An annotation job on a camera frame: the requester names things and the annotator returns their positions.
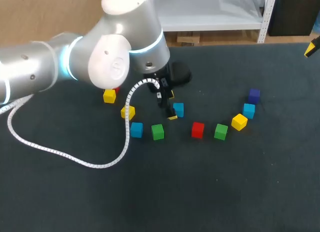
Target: metal shelf frame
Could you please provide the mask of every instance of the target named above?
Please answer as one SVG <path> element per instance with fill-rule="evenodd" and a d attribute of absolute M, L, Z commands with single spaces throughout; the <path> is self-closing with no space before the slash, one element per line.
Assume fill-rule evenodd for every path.
<path fill-rule="evenodd" d="M 264 43 L 276 0 L 265 0 L 261 15 L 257 0 L 155 0 L 165 32 L 260 30 Z"/>

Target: dark gray carpet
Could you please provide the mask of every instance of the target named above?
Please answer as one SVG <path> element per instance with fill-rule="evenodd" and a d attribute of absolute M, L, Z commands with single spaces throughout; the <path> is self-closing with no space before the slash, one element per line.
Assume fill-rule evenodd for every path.
<path fill-rule="evenodd" d="M 185 118 L 168 121 L 145 86 L 132 99 L 143 139 L 132 139 L 116 166 L 89 169 L 26 147 L 0 117 L 0 231 L 318 231 L 320 218 L 320 53 L 307 44 L 171 49 L 193 71 L 175 89 Z M 122 150 L 120 109 L 131 73 L 115 105 L 102 91 L 69 81 L 37 94 L 15 116 L 23 138 L 107 163 Z M 250 88 L 261 103 L 237 132 Z M 203 140 L 191 139 L 194 121 Z M 153 141 L 162 123 L 165 140 Z M 229 125 L 226 141 L 214 139 Z"/>

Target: toy block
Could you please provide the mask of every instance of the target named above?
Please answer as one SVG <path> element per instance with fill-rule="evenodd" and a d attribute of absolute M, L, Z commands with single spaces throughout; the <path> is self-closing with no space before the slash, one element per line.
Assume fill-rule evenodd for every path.
<path fill-rule="evenodd" d="M 246 118 L 253 119 L 255 115 L 255 110 L 256 110 L 255 105 L 245 103 L 243 106 L 242 115 L 244 115 L 244 117 Z"/>
<path fill-rule="evenodd" d="M 176 115 L 178 118 L 184 117 L 184 104 L 183 103 L 174 103 L 173 108 L 175 109 Z"/>
<path fill-rule="evenodd" d="M 130 134 L 132 138 L 142 138 L 144 132 L 144 125 L 142 123 L 132 123 L 130 128 Z"/>
<path fill-rule="evenodd" d="M 151 126 L 151 131 L 152 131 L 153 140 L 160 140 L 165 138 L 164 137 L 165 131 L 164 131 L 164 128 L 162 127 L 162 124 Z"/>
<path fill-rule="evenodd" d="M 171 90 L 171 94 L 169 95 L 169 99 L 173 99 L 173 98 L 175 98 L 175 94 L 174 94 L 174 91 Z"/>
<path fill-rule="evenodd" d="M 170 120 L 174 120 L 178 118 L 176 111 L 171 105 L 165 108 L 165 112 L 166 112 L 166 117 Z"/>
<path fill-rule="evenodd" d="M 257 104 L 260 100 L 260 90 L 258 89 L 250 89 L 248 103 Z"/>
<path fill-rule="evenodd" d="M 194 122 L 192 125 L 192 138 L 202 138 L 204 136 L 205 125 L 203 123 Z"/>
<path fill-rule="evenodd" d="M 222 124 L 217 124 L 214 132 L 214 138 L 220 139 L 220 140 L 225 140 L 226 135 L 228 131 L 228 126 L 222 125 Z"/>
<path fill-rule="evenodd" d="M 116 92 L 115 90 L 105 90 L 103 93 L 103 101 L 105 103 L 115 103 Z"/>
<path fill-rule="evenodd" d="M 240 131 L 247 125 L 247 122 L 248 119 L 244 117 L 244 115 L 239 113 L 238 115 L 236 115 L 236 117 L 232 119 L 231 126 L 236 130 Z"/>
<path fill-rule="evenodd" d="M 126 106 L 124 106 L 121 109 L 121 117 L 125 118 L 125 113 L 126 113 Z M 129 121 L 134 117 L 134 115 L 136 114 L 136 109 L 133 106 L 129 106 Z"/>

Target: blue cube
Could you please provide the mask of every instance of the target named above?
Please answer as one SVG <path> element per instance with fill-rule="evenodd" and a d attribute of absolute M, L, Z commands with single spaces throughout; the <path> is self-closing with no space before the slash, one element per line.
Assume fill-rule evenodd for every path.
<path fill-rule="evenodd" d="M 253 119 L 255 115 L 255 111 L 256 111 L 255 105 L 245 103 L 243 106 L 242 115 L 244 115 L 244 117 L 246 118 Z"/>
<path fill-rule="evenodd" d="M 184 117 L 184 104 L 183 103 L 174 103 L 173 108 L 178 118 Z"/>
<path fill-rule="evenodd" d="M 250 89 L 248 102 L 250 104 L 257 104 L 260 100 L 260 90 Z"/>
<path fill-rule="evenodd" d="M 130 128 L 130 134 L 132 138 L 142 138 L 142 134 L 144 132 L 144 124 L 143 123 L 132 123 Z"/>

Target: green cube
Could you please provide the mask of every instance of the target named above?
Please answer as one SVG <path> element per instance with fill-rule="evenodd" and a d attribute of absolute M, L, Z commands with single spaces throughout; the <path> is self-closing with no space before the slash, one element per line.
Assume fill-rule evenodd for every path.
<path fill-rule="evenodd" d="M 221 140 L 225 140 L 226 139 L 226 135 L 227 135 L 227 131 L 228 131 L 228 126 L 222 125 L 222 124 L 217 124 L 216 128 L 215 128 L 215 132 L 214 132 L 214 138 L 217 139 L 221 139 Z"/>
<path fill-rule="evenodd" d="M 152 136 L 153 140 L 159 140 L 159 139 L 164 139 L 165 137 L 165 131 L 164 128 L 162 127 L 162 124 L 157 124 L 151 126 L 152 130 Z"/>

